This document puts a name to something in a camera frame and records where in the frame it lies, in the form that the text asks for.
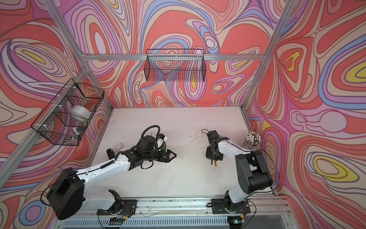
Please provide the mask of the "silver tape roll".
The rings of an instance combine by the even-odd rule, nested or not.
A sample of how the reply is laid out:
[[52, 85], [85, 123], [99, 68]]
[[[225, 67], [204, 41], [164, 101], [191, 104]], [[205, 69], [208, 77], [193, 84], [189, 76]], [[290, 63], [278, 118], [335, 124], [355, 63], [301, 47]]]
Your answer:
[[68, 111], [68, 113], [76, 120], [80, 121], [80, 122], [86, 122], [90, 116], [91, 116], [91, 111], [89, 111], [88, 109], [86, 109], [83, 106], [73, 106], [71, 108], [71, 110]]

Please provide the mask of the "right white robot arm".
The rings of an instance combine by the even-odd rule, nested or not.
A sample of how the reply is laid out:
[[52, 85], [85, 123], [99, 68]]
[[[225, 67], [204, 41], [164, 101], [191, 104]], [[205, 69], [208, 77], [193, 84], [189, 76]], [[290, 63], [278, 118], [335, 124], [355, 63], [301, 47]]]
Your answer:
[[206, 136], [209, 142], [206, 149], [207, 159], [222, 161], [228, 157], [235, 162], [238, 184], [227, 192], [231, 203], [243, 202], [253, 193], [273, 185], [272, 175], [260, 150], [240, 147], [229, 138], [220, 136], [215, 130], [207, 132]]

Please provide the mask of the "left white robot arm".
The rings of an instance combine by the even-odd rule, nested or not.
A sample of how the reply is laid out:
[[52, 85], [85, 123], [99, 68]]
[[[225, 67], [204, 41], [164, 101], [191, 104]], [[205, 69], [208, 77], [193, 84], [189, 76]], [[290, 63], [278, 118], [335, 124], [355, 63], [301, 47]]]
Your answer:
[[166, 148], [166, 141], [163, 134], [142, 136], [131, 149], [110, 153], [106, 162], [86, 169], [65, 169], [46, 195], [57, 219], [68, 219], [82, 210], [109, 215], [120, 215], [126, 210], [127, 217], [133, 215], [132, 207], [124, 204], [117, 191], [110, 189], [107, 194], [92, 196], [88, 190], [115, 175], [141, 167], [145, 161], [169, 163], [177, 155]]

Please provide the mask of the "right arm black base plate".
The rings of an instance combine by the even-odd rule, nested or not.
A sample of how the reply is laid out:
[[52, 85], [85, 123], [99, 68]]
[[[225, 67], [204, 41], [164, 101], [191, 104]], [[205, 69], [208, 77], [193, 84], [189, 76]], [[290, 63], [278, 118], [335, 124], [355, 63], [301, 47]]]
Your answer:
[[211, 202], [206, 205], [212, 208], [213, 214], [242, 214], [246, 215], [251, 212], [247, 200], [233, 203], [229, 198], [213, 198]]

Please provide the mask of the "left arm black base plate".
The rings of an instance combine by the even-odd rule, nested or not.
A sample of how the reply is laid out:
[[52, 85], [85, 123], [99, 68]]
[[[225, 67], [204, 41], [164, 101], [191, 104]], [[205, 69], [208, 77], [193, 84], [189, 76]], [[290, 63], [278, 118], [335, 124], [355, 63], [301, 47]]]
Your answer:
[[118, 200], [107, 210], [97, 210], [97, 215], [130, 217], [136, 212], [137, 202], [137, 199]]

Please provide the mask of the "aluminium frame corner post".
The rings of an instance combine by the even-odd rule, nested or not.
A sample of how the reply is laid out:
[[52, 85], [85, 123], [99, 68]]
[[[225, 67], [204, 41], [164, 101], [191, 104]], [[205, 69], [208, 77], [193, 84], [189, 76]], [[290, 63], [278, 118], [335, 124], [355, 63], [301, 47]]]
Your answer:
[[57, 24], [57, 26], [60, 29], [60, 34], [63, 36], [63, 38], [67, 41], [67, 43], [70, 45], [71, 50], [78, 60], [78, 62], [81, 64], [83, 71], [84, 71], [84, 78], [86, 76], [89, 77], [90, 82], [93, 84], [93, 86], [96, 86], [100, 89], [102, 89], [99, 81], [97, 80], [95, 74], [91, 71], [87, 60], [84, 58], [84, 53], [79, 48], [75, 38], [73, 37], [72, 33], [70, 32], [68, 25], [61, 14], [60, 10], [58, 9], [55, 1], [43, 1], [47, 10], [49, 11], [51, 17]]

